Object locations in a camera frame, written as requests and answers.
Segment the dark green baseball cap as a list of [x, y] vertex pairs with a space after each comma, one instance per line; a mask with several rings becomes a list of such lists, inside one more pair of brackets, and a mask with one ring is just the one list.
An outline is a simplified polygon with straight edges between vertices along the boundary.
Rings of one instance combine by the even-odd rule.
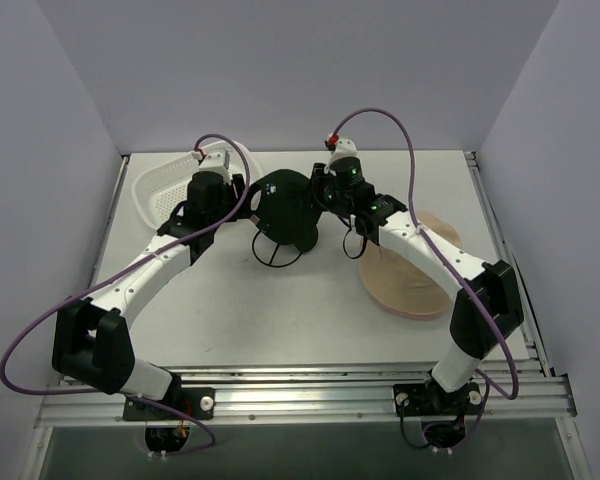
[[289, 169], [275, 170], [250, 186], [252, 221], [270, 240], [291, 245], [294, 237], [318, 225], [321, 211], [311, 201], [310, 179]]

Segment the beige bucket hat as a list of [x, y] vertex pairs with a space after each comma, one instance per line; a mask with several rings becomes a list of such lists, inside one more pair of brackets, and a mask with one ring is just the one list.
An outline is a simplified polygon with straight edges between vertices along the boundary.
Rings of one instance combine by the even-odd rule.
[[393, 250], [369, 243], [358, 263], [362, 285], [376, 303], [425, 304], [448, 301], [449, 310], [452, 309], [453, 302], [445, 291]]

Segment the black baseball cap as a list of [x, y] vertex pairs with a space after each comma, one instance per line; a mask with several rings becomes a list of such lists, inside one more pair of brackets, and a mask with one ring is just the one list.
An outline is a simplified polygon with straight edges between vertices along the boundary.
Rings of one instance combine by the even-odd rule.
[[291, 242], [291, 245], [301, 254], [310, 252], [318, 243], [319, 230], [316, 225], [306, 231], [297, 234]]

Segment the pink bucket hat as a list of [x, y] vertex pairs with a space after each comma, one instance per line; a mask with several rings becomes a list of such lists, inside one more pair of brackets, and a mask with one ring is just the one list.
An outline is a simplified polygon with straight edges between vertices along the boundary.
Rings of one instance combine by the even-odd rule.
[[400, 317], [411, 320], [429, 321], [439, 318], [445, 314], [449, 308], [448, 301], [438, 303], [400, 303], [400, 302], [380, 302], [377, 304], [383, 310]]

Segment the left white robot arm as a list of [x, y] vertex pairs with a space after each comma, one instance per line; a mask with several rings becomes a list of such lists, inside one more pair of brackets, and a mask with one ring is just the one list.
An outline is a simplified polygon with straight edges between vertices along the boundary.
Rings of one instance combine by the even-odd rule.
[[176, 276], [213, 244], [218, 228], [247, 208], [249, 178], [195, 173], [186, 197], [158, 228], [145, 250], [103, 288], [58, 311], [53, 368], [106, 394], [145, 397], [159, 419], [174, 417], [182, 395], [174, 374], [136, 357], [130, 327]]

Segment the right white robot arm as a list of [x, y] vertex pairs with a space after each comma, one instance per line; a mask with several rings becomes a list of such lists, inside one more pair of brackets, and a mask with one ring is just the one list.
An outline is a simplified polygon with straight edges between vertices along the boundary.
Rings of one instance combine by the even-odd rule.
[[451, 345], [423, 390], [430, 409], [444, 413], [455, 406], [460, 390], [495, 348], [507, 361], [513, 359], [506, 340], [523, 315], [508, 263], [470, 255], [448, 224], [431, 214], [419, 217], [411, 204], [378, 193], [354, 155], [315, 164], [310, 191], [323, 211], [351, 221], [362, 237], [360, 278], [381, 307], [407, 317], [452, 311]]

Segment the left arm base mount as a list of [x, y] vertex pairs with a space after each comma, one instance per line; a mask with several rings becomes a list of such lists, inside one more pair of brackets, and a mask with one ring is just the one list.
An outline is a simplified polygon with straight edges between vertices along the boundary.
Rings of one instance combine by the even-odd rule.
[[214, 418], [216, 390], [211, 387], [171, 387], [162, 400], [127, 396], [125, 422], [144, 423], [143, 442], [151, 456], [166, 460], [208, 450], [216, 435], [205, 424]]

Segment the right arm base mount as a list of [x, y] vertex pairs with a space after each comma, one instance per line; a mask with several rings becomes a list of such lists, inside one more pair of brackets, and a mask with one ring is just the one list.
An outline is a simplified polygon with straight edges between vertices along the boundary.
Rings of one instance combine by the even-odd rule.
[[[423, 383], [398, 383], [392, 387], [394, 410], [403, 441], [414, 450], [452, 455], [474, 433], [485, 411], [490, 389], [482, 394], [475, 382], [448, 393], [433, 379]], [[408, 418], [419, 420], [419, 442], [405, 429]]]

